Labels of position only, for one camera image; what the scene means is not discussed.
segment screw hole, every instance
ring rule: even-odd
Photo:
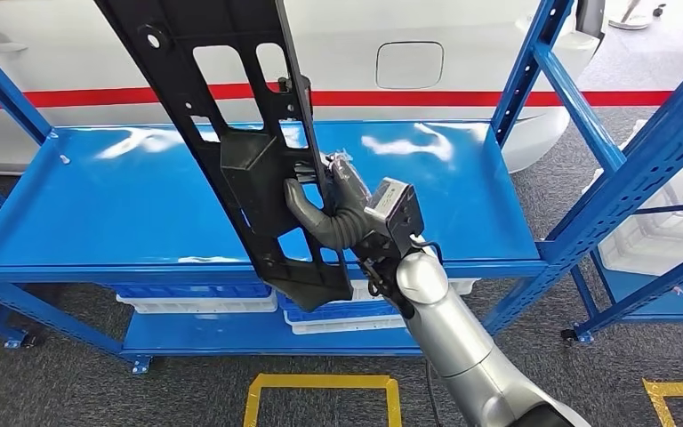
[[[148,44],[150,44],[150,47],[153,49],[161,47],[161,42],[158,40],[158,37],[153,36],[152,34],[148,34]]]

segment white storage bin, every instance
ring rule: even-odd
[[[293,322],[289,320],[285,312],[284,320],[286,321],[287,325],[292,327],[292,332],[294,334],[322,334],[405,327],[405,321],[398,314],[391,316],[334,318],[327,320],[313,320],[309,322]]]
[[[632,136],[644,123],[636,123]],[[668,205],[683,205],[683,169],[641,208]],[[661,276],[683,262],[683,211],[633,215],[599,244],[599,251],[607,269]]]
[[[475,278],[450,279],[449,284],[458,294],[469,294]],[[284,320],[295,334],[323,334],[332,332],[365,331],[405,327],[397,309],[383,300],[382,296],[371,296],[367,280],[351,280],[352,300],[334,301],[312,313],[306,313],[283,295],[279,306],[284,309]]]
[[[122,298],[140,314],[268,313],[276,311],[276,292],[267,298]]]

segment shelf caster wheel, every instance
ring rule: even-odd
[[[27,334],[25,335],[25,339],[22,340],[20,347],[23,349],[32,349],[33,347],[42,343],[43,340],[41,340],[37,335]]]
[[[575,342],[579,341],[577,338],[577,333],[575,332],[574,329],[564,329],[561,331],[561,339],[564,340],[565,342]]]

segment black panel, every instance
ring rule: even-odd
[[[325,208],[332,207],[325,174],[318,173],[322,168],[308,83],[300,78],[281,0],[95,1],[187,143],[258,275],[305,310],[350,299],[344,263],[323,263],[313,237],[305,233],[312,262],[287,259],[277,240],[299,226],[285,206],[282,187],[285,178],[296,176],[298,164],[315,171]],[[263,43],[284,51],[294,82],[290,90],[274,93],[266,85],[256,54]],[[196,47],[210,45],[229,45],[239,53],[265,124],[262,130],[238,130],[225,122],[193,56]],[[208,117],[220,142],[204,141],[190,116]],[[302,121],[306,149],[286,146],[281,119]]]

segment floor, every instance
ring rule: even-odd
[[[683,15],[670,18],[671,12],[667,9],[662,21],[642,32],[609,30],[581,86],[674,87],[683,77]],[[656,73],[653,61],[663,69]],[[597,110],[616,141],[653,111]],[[579,133],[570,128],[540,162],[513,176],[536,236],[545,235],[574,203],[596,167]],[[1,189],[11,185],[12,179],[0,178]],[[593,280],[589,263],[583,269]],[[467,302],[482,315],[510,285],[480,281]],[[116,337],[130,316],[111,292],[97,286],[33,290]],[[562,342],[558,331],[582,318],[579,295],[566,277],[496,342],[527,376],[591,425],[661,425],[643,379],[683,382],[683,325],[613,326],[590,345]],[[26,319],[14,322],[36,328]],[[398,380],[404,425],[434,425],[419,358],[161,358],[147,375],[130,375],[127,365],[81,343],[53,331],[41,335],[44,343],[28,350],[4,350],[0,342],[0,425],[240,425],[247,388],[258,373],[390,375]],[[436,398],[444,425],[465,425],[438,381]],[[683,427],[683,398],[666,401]],[[379,390],[268,390],[261,397],[258,425],[386,425],[385,396]]]

